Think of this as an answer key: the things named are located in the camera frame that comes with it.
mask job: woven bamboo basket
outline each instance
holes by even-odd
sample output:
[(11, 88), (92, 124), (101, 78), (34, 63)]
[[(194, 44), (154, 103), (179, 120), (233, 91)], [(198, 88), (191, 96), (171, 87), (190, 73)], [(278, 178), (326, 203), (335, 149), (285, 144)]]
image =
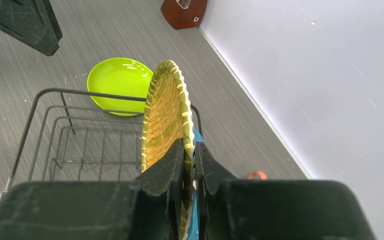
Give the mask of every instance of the woven bamboo basket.
[(179, 239), (185, 239), (190, 225), (194, 187), (194, 124), (191, 102), (182, 71), (171, 60), (155, 70), (143, 115), (141, 170), (160, 160), (176, 139), (183, 138), (184, 175)]

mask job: black object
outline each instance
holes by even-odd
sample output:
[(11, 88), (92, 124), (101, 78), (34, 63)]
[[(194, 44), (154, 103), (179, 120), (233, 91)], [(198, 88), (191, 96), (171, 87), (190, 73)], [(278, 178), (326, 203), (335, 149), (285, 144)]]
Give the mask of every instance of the black object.
[(0, 204), (0, 240), (175, 239), (182, 139), (131, 182), (30, 182)]
[[(183, 144), (131, 182), (31, 182), (0, 204), (0, 240), (178, 239)], [(195, 149), (200, 240), (374, 240), (343, 184), (240, 180)]]
[(0, 0), (0, 30), (46, 56), (63, 37), (49, 0)]
[[(58, 94), (59, 98), (61, 100), (62, 105), (49, 105), (41, 107), (38, 107), (39, 102), (41, 102), (41, 98), (44, 95), (51, 95), (51, 94)], [(25, 124), (24, 131), (21, 136), (21, 141), (18, 147), (18, 152), (15, 158), (15, 162), (12, 168), (12, 172), (8, 178), (7, 184), (5, 186), (5, 189), (2, 192), (2, 195), (5, 195), (12, 187), (13, 182), (17, 175), (17, 170), (19, 168), (21, 159), (24, 159), (24, 164), (28, 164), (30, 166), (29, 174), (27, 176), (23, 176), (23, 182), (31, 182), (31, 181), (56, 181), (55, 179), (55, 173), (57, 169), (62, 170), (64, 164), (74, 164), (77, 165), (77, 174), (76, 178), (70, 178), (70, 180), (73, 181), (80, 181), (81, 175), (84, 169), (84, 166), (87, 164), (94, 166), (96, 163), (100, 163), (100, 168), (97, 172), (97, 178), (96, 181), (101, 181), (101, 176), (103, 174), (103, 166), (105, 165), (107, 168), (118, 168), (118, 180), (121, 179), (121, 169), (122, 165), (136, 165), (138, 167), (138, 170), (140, 172), (141, 168), (141, 160), (140, 160), (140, 141), (136, 141), (136, 159), (123, 159), (122, 161), (122, 137), (123, 135), (137, 135), (140, 136), (142, 134), (142, 128), (140, 131), (137, 130), (126, 130), (123, 129), (120, 125), (118, 125), (116, 129), (109, 128), (108, 125), (111, 123), (120, 123), (120, 124), (129, 124), (129, 125), (142, 125), (142, 119), (138, 118), (138, 121), (126, 119), (123, 117), (118, 118), (107, 118), (107, 117), (99, 117), (98, 115), (90, 115), (91, 112), (95, 113), (108, 113), (108, 112), (116, 112), (116, 113), (129, 113), (129, 114), (138, 114), (143, 115), (143, 112), (131, 112), (131, 111), (122, 111), (122, 110), (114, 110), (114, 109), (101, 109), (97, 107), (84, 107), (84, 106), (78, 106), (78, 105), (67, 105), (66, 101), (66, 95), (69, 95), (71, 98), (75, 99), (76, 97), (81, 96), (94, 96), (94, 97), (101, 97), (101, 98), (110, 98), (110, 99), (118, 99), (118, 100), (127, 100), (127, 101), (136, 101), (136, 102), (145, 102), (147, 99), (144, 97), (133, 97), (133, 96), (120, 96), (120, 95), (113, 95), (113, 94), (106, 94), (106, 93), (99, 93), (99, 92), (89, 92), (89, 91), (80, 91), (80, 90), (72, 90), (72, 89), (64, 89), (64, 88), (48, 88), (40, 91), (34, 98), (32, 107), (30, 109), (30, 113), (27, 117), (27, 122)], [(44, 112), (37, 112), (37, 109), (46, 109)], [(55, 111), (61, 109), (63, 111), (59, 111), (60, 113), (63, 113), (63, 115), (58, 114), (49, 114), (51, 111)], [(196, 107), (191, 105), (191, 109), (196, 114), (196, 120), (198, 125), (199, 133), (202, 135), (202, 126), (201, 126), (201, 120), (200, 120), (200, 113)], [(82, 111), (87, 112), (88, 114), (78, 114)], [(42, 118), (41, 120), (41, 127), (40, 129), (34, 129), (34, 125), (32, 126), (32, 121), (34, 119), (34, 116), (40, 116)], [(79, 121), (81, 123), (84, 122), (93, 122), (93, 123), (102, 123), (105, 122), (107, 126), (105, 128), (102, 128), (102, 125), (79, 125)], [(66, 122), (67, 125), (60, 127), (59, 129), (56, 127), (57, 125), (61, 126), (61, 122)], [(47, 146), (45, 149), (47, 151), (39, 151), (41, 143), (44, 142), (46, 144), (46, 141), (43, 139), (45, 135), (44, 131), (46, 129), (46, 125), (51, 125), (51, 132), (48, 135), (50, 138), (47, 141)], [(29, 133), (34, 132), (37, 130), (37, 141), (35, 141), (35, 150), (31, 152), (24, 152), (24, 146), (26, 144), (31, 144), (31, 142), (27, 141)], [(88, 143), (88, 133), (91, 134), (92, 132), (100, 132), (101, 135), (100, 138), (102, 139), (102, 149), (101, 153), (104, 153), (104, 146), (105, 146), (105, 135), (106, 133), (112, 134), (113, 136), (119, 135), (120, 136), (120, 146), (119, 146), (119, 156), (118, 159), (104, 159), (104, 155), (101, 154), (100, 159), (92, 159), (92, 156), (85, 156), (85, 150)], [(68, 137), (69, 135), (75, 135), (76, 133), (84, 133), (82, 136), (82, 145), (78, 145), (77, 147), (80, 147), (82, 149), (82, 155), (77, 156), (81, 157), (80, 159), (76, 158), (73, 159), (73, 156), (67, 156), (66, 150), (68, 147)], [(58, 136), (57, 141), (54, 141), (54, 136)]]

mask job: dish rack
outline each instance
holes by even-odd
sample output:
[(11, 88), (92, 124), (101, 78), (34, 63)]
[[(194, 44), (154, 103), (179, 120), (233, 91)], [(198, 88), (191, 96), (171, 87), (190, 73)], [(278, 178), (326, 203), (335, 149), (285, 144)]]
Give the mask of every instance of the dish rack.
[[(38, 93), (0, 199), (23, 182), (129, 181), (140, 174), (143, 112), (101, 109), (90, 99), (92, 96), (116, 99), (120, 104), (146, 101), (142, 97), (63, 88)], [(202, 133), (199, 111), (193, 105), (191, 109)]]

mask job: lime green plate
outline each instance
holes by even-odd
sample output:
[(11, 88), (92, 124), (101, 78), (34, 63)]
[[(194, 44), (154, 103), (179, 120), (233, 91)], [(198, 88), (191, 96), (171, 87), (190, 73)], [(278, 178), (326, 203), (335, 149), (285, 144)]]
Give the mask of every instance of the lime green plate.
[[(115, 57), (98, 63), (87, 77), (89, 92), (146, 98), (153, 72), (143, 63), (124, 57)], [(102, 109), (143, 113), (145, 102), (92, 96)], [(119, 116), (137, 114), (111, 112)]]

